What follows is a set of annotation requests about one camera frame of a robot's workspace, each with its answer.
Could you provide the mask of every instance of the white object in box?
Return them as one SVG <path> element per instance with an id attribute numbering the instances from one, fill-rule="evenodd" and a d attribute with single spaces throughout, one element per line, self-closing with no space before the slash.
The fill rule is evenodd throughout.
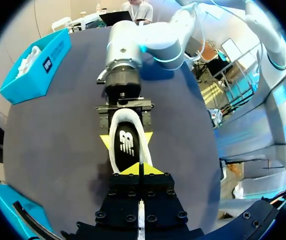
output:
<path id="1" fill-rule="evenodd" d="M 18 74 L 15 79 L 21 77 L 22 75 L 26 74 L 37 57 L 40 55 L 41 49 L 38 46 L 33 46 L 32 51 L 29 55 L 27 55 L 26 58 L 23 58 L 21 61 L 21 65 L 17 68 L 18 69 Z"/>

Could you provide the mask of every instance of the cable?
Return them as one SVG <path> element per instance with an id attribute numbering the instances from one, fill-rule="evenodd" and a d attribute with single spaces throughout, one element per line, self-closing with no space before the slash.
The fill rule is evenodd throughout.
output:
<path id="1" fill-rule="evenodd" d="M 194 61 L 194 59 L 197 59 L 198 57 L 200 57 L 203 52 L 204 52 L 204 49 L 205 49 L 205 44 L 206 44 L 206 40 L 205 40 L 205 34 L 204 34 L 204 29 L 203 29 L 203 23 L 200 21 L 200 17 L 197 13 L 197 10 L 196 10 L 196 6 L 198 5 L 198 3 L 195 4 L 195 7 L 193 8 L 194 9 L 194 12 L 195 12 L 195 15 L 198 19 L 198 22 L 199 22 L 199 28 L 201 29 L 201 33 L 202 33 L 202 49 L 201 51 L 198 53 L 197 56 L 193 57 L 191 60 Z"/>
<path id="2" fill-rule="evenodd" d="M 212 2 L 215 6 L 217 6 L 217 7 L 221 8 L 221 9 L 223 9 L 224 11 L 226 11 L 226 12 L 232 14 L 232 15 L 234 15 L 235 17 L 237 17 L 238 19 L 240 19 L 243 23 L 245 23 L 246 25 L 248 25 L 247 22 L 246 22 L 243 18 L 241 18 L 240 16 L 236 15 L 234 12 L 232 12 L 232 11 L 226 9 L 226 8 L 223 7 L 223 6 L 218 5 L 214 0 L 211 0 L 211 2 Z M 258 62 L 258 67 L 257 67 L 257 69 L 256 69 L 256 72 L 257 72 L 257 73 L 258 73 L 258 70 L 259 70 L 260 67 L 261 67 L 261 63 L 262 63 L 262 59 L 263 59 L 263 42 L 261 41 L 261 39 L 259 39 L 259 43 L 261 44 L 261 56 L 260 56 L 260 59 L 259 59 L 259 62 Z"/>
<path id="3" fill-rule="evenodd" d="M 281 191 L 280 193 L 278 193 L 275 197 L 273 197 L 272 199 L 269 200 L 269 203 L 272 204 L 272 203 L 275 203 L 277 201 L 275 200 L 279 200 L 281 198 L 283 198 L 284 196 L 286 196 L 286 191 Z"/>
<path id="4" fill-rule="evenodd" d="M 273 205 L 275 204 L 277 201 L 279 201 L 281 198 L 283 198 L 282 196 L 279 196 L 277 199 L 271 201 L 269 204 Z"/>
<path id="5" fill-rule="evenodd" d="M 259 70 L 260 70 L 260 67 L 261 67 L 261 63 L 262 63 L 262 59 L 263 59 L 263 42 L 261 40 L 259 40 L 259 44 L 261 45 L 261 56 L 259 58 L 258 66 L 257 66 L 257 69 L 256 69 L 256 73 L 257 74 L 259 73 Z"/>

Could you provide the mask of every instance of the blue tray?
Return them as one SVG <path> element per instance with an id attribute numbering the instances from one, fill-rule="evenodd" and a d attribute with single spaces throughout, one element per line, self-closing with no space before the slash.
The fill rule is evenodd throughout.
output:
<path id="1" fill-rule="evenodd" d="M 15 79 L 22 59 L 31 53 L 33 46 L 38 46 L 42 52 L 29 71 Z M 66 28 L 32 43 L 9 71 L 0 88 L 0 93 L 11 104 L 45 96 L 56 70 L 70 48 L 71 40 Z"/>

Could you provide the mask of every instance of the laptop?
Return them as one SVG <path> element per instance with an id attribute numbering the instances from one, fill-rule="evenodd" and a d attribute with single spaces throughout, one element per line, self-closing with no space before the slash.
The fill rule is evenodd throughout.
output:
<path id="1" fill-rule="evenodd" d="M 101 14 L 99 17 L 103 20 L 103 22 L 106 24 L 107 27 L 113 26 L 117 22 L 123 20 L 133 21 L 129 11 L 109 12 Z"/>

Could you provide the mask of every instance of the white strip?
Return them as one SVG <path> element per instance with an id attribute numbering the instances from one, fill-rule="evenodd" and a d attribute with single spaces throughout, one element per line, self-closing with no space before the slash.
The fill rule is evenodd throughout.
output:
<path id="1" fill-rule="evenodd" d="M 145 137 L 144 129 L 140 120 L 139 115 L 129 108 L 122 108 L 117 110 L 112 118 L 110 129 L 109 129 L 109 148 L 108 148 L 108 154 L 109 154 L 109 160 L 112 165 L 112 169 L 114 173 L 120 173 L 116 162 L 115 162 L 115 151 L 114 151 L 114 139 L 117 132 L 117 128 L 119 123 L 122 122 L 129 122 L 132 123 L 138 133 L 139 138 L 139 163 L 147 163 L 150 166 L 153 166 L 150 150 L 148 147 L 148 141 Z"/>
<path id="2" fill-rule="evenodd" d="M 137 240 L 145 240 L 145 209 L 144 202 L 138 204 L 138 236 Z"/>

